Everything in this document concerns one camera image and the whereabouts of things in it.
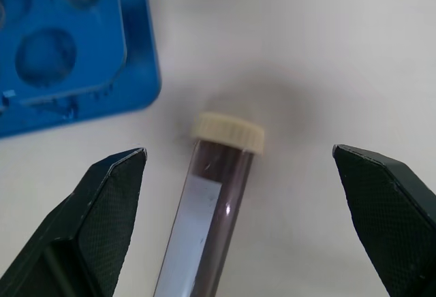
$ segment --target white table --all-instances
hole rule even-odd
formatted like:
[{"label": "white table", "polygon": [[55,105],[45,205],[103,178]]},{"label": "white table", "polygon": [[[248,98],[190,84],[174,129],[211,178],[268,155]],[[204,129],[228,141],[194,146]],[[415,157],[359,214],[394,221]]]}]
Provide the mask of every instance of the white table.
[{"label": "white table", "polygon": [[141,144],[149,161],[115,296],[152,297],[191,120],[231,95],[267,141],[217,296],[386,297],[331,150],[378,151],[436,187],[435,0],[154,1],[163,89],[150,108],[0,141],[0,272],[92,163]]}]

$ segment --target blue plastic tray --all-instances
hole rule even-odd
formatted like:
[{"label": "blue plastic tray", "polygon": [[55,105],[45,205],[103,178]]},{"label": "blue plastic tray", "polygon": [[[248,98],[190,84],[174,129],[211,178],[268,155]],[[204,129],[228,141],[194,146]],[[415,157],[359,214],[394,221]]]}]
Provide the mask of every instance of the blue plastic tray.
[{"label": "blue plastic tray", "polygon": [[142,108],[159,90],[148,0],[0,0],[0,137]]}]

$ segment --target test tube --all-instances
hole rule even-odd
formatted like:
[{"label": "test tube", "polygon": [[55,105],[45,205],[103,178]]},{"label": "test tube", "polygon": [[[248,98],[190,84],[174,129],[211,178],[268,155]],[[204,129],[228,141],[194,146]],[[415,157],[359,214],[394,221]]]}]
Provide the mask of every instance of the test tube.
[{"label": "test tube", "polygon": [[202,113],[191,164],[155,297],[214,297],[264,130],[246,120]]}]

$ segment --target white label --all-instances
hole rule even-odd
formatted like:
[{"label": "white label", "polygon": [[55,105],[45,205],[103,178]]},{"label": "white label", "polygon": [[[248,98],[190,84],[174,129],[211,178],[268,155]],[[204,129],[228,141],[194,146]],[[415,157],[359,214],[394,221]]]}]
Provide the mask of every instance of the white label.
[{"label": "white label", "polygon": [[155,297],[189,297],[221,183],[189,175],[157,282]]}]

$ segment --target plastic tube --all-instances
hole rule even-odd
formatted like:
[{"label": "plastic tube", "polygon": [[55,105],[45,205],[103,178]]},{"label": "plastic tube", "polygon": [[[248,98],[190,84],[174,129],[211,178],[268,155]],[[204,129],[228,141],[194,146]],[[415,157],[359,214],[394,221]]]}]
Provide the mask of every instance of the plastic tube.
[{"label": "plastic tube", "polygon": [[213,297],[264,131],[212,112],[200,115],[197,138],[155,297]]}]

